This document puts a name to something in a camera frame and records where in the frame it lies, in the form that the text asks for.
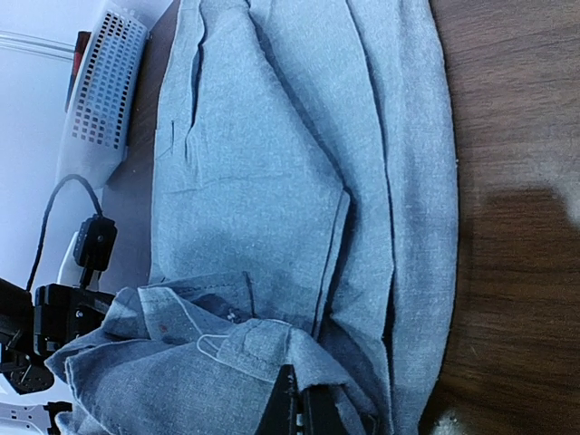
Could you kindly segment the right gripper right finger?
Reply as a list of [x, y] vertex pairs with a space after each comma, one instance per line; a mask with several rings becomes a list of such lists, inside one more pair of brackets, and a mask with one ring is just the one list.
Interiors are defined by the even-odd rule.
[[306, 435], [347, 435], [330, 389], [312, 386], [302, 393], [303, 426]]

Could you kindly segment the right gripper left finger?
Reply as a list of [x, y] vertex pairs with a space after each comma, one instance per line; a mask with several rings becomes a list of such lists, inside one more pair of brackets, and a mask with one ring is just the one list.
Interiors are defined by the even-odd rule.
[[298, 410], [299, 395], [294, 366], [285, 364], [277, 375], [256, 435], [300, 434]]

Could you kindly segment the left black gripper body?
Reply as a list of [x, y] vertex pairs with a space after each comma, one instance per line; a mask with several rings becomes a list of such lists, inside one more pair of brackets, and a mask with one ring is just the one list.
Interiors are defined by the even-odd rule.
[[34, 352], [48, 358], [67, 343], [99, 328], [115, 295], [51, 284], [34, 297]]

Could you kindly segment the grey long sleeve shirt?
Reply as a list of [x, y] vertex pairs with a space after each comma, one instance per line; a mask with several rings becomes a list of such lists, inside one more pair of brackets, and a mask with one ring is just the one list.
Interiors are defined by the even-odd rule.
[[453, 311], [450, 92], [426, 1], [184, 1], [147, 286], [48, 360], [64, 434], [252, 434], [276, 377], [415, 434]]

